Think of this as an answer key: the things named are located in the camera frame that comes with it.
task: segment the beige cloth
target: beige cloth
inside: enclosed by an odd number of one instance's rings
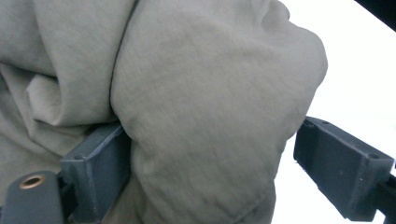
[[[280,2],[5,0],[0,15],[0,203],[120,119],[134,179],[107,223],[271,222],[283,147],[327,69]]]

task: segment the black object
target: black object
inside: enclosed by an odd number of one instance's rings
[[[355,0],[396,31],[396,0]]]
[[[306,118],[294,159],[343,217],[372,221],[376,209],[396,223],[394,159],[327,121]]]
[[[102,125],[62,158],[59,174],[36,172],[8,188],[0,224],[99,223],[130,178],[131,139]]]

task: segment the wrinkled fabric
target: wrinkled fabric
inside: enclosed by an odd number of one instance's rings
[[[0,15],[0,203],[119,119],[134,176],[105,223],[271,222],[281,153],[327,69],[280,2],[6,0]]]

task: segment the metal ring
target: metal ring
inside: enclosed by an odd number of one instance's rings
[[[20,188],[32,189],[44,183],[45,180],[46,177],[44,177],[43,175],[31,175],[20,183]]]

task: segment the white surface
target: white surface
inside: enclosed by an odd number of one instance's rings
[[[320,36],[328,55],[329,71],[308,116],[396,158],[396,33],[353,0],[281,1],[292,22]],[[360,223],[343,219],[294,161],[294,140],[276,178],[273,224]],[[383,219],[377,213],[373,223]]]

